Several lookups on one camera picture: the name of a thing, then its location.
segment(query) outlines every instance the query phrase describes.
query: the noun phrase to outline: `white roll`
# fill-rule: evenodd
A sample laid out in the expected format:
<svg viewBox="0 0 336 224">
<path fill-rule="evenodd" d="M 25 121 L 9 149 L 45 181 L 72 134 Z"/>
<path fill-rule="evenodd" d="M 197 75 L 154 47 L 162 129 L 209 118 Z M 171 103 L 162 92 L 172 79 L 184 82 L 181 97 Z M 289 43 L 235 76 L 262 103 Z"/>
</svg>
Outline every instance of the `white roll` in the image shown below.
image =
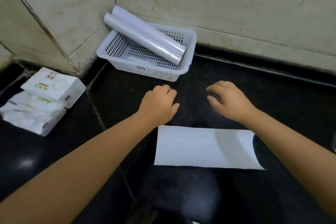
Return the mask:
<svg viewBox="0 0 336 224">
<path fill-rule="evenodd" d="M 145 35 L 141 31 L 133 28 L 129 24 L 121 21 L 112 14 L 106 14 L 104 17 L 104 22 L 107 25 L 111 26 L 114 30 L 136 41 L 138 44 L 141 44 L 142 46 L 156 53 L 157 55 L 170 61 L 171 63 L 175 65 L 178 65 L 180 63 L 182 59 L 181 56 L 179 56 L 169 48 L 163 46 L 162 44 L 158 43 L 157 41 L 153 40 L 149 36 Z"/>
<path fill-rule="evenodd" d="M 170 38 L 166 34 L 147 24 L 146 22 L 129 13 L 128 11 L 122 9 L 118 5 L 114 7 L 112 15 L 122 20 L 123 22 L 131 25 L 138 31 L 141 31 L 145 35 L 149 36 L 153 40 L 169 48 L 180 56 L 183 56 L 184 52 L 186 51 L 186 47 L 184 45 Z"/>
</svg>

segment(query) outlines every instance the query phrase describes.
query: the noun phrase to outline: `person's left hand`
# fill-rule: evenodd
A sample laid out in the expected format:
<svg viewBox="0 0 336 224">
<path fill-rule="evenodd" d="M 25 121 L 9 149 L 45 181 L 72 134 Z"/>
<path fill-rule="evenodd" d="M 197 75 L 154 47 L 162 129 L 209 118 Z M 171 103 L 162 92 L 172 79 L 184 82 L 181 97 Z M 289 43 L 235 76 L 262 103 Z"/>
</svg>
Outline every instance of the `person's left hand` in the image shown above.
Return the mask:
<svg viewBox="0 0 336 224">
<path fill-rule="evenodd" d="M 177 95 L 169 85 L 155 86 L 143 97 L 138 114 L 147 119 L 154 127 L 166 124 L 176 114 L 180 104 L 173 105 Z"/>
</svg>

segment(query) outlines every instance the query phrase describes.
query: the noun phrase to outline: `person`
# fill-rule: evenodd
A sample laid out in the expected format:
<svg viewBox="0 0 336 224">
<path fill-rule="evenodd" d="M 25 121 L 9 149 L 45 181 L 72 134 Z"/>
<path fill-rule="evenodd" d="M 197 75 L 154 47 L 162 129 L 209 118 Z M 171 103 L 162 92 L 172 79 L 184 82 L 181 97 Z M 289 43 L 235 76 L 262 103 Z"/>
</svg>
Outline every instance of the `person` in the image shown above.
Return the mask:
<svg viewBox="0 0 336 224">
<path fill-rule="evenodd" d="M 221 115 L 252 130 L 292 175 L 336 218 L 336 155 L 258 110 L 232 82 L 209 86 Z M 87 141 L 28 181 L 0 204 L 0 223 L 71 223 L 125 156 L 151 130 L 169 122 L 179 104 L 168 85 L 156 86 L 139 110 Z"/>
</svg>

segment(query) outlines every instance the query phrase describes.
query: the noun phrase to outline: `tissue pack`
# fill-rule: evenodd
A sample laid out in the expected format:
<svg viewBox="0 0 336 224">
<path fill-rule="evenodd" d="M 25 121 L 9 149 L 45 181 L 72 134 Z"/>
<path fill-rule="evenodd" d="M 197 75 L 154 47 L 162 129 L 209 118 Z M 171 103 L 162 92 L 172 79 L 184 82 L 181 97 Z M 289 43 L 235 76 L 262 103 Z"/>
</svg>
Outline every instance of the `tissue pack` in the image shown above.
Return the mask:
<svg viewBox="0 0 336 224">
<path fill-rule="evenodd" d="M 37 97 L 60 101 L 65 108 L 70 108 L 84 93 L 86 86 L 77 77 L 42 67 L 21 88 Z"/>
<path fill-rule="evenodd" d="M 41 136 L 46 136 L 67 110 L 53 102 L 22 91 L 0 108 L 3 120 Z"/>
</svg>

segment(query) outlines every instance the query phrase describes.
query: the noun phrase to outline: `white plastic basket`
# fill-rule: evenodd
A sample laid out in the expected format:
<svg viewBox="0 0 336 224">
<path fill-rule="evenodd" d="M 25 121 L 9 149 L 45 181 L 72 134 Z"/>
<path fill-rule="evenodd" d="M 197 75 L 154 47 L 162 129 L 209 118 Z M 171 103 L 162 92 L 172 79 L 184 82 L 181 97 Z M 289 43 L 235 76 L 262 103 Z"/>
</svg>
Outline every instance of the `white plastic basket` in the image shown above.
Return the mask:
<svg viewBox="0 0 336 224">
<path fill-rule="evenodd" d="M 100 44 L 97 56 L 107 59 L 116 69 L 175 82 L 180 74 L 187 73 L 189 69 L 197 35 L 190 29 L 149 24 L 187 47 L 178 66 L 115 30 L 112 30 Z M 130 56 L 135 58 L 133 59 L 135 61 L 128 59 Z"/>
</svg>

